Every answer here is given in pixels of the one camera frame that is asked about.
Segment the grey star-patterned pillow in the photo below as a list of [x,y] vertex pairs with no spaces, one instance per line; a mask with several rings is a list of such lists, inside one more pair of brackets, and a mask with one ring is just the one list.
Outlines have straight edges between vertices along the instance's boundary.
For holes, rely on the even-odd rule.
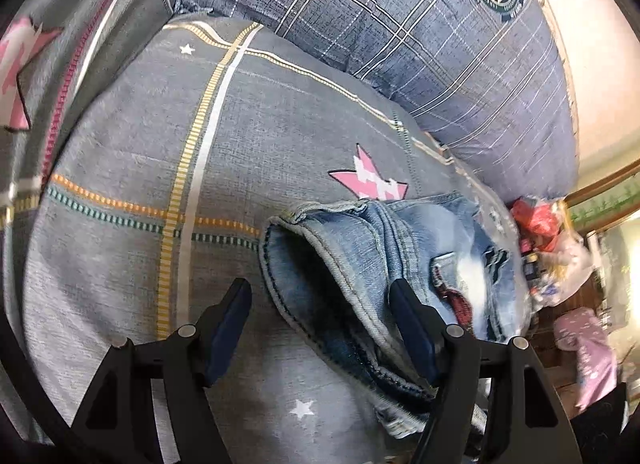
[[1,310],[24,343],[27,245],[77,120],[176,0],[25,0],[1,38]]

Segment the clear plastic bag of items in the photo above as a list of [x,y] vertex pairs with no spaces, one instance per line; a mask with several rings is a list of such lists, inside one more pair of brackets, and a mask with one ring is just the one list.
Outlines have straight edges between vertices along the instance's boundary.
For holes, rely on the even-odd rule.
[[563,230],[555,251],[526,253],[520,238],[523,272],[535,312],[561,305],[582,287],[593,270],[585,240],[574,229],[563,199],[557,201],[563,215]]

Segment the grey star-patterned bed sheet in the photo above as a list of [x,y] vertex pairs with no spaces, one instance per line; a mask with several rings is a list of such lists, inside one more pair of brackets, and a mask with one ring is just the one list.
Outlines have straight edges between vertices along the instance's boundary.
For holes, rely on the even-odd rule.
[[112,336],[162,338],[242,277],[253,305],[208,394],[232,461],[400,461],[419,432],[390,436],[283,319],[259,247],[272,217],[305,203],[451,192],[501,203],[370,86],[245,20],[177,18],[85,110],[55,164],[26,255],[30,360],[72,418]]

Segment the pink garment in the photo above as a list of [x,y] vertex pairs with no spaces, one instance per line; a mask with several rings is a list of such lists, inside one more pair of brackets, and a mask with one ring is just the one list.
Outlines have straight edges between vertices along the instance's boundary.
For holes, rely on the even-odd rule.
[[576,356],[579,412],[617,386],[615,351],[608,344],[601,321],[591,308],[580,307],[558,317],[553,324],[555,346]]

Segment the red plastic bag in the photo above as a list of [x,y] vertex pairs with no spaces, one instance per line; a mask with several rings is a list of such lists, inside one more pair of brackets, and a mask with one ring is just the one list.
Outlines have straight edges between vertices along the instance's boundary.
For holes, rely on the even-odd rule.
[[511,215],[518,226],[526,253],[553,253],[563,230],[560,201],[521,197],[512,203]]

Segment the blue plaid duvet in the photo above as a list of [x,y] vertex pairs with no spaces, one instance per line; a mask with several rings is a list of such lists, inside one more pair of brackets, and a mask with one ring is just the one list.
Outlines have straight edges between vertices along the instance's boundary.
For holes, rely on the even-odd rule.
[[577,179],[572,96],[540,0],[180,0],[262,23],[401,106],[502,199]]

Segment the blue denim jeans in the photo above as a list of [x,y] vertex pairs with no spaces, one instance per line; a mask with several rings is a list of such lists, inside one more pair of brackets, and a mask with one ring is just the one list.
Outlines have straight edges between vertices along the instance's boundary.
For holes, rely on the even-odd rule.
[[405,280],[423,305],[504,343],[525,331],[530,301],[518,230],[483,193],[305,203],[272,217],[259,247],[269,295],[295,331],[361,389],[390,436],[425,427],[435,382],[416,372],[388,308],[390,285]]

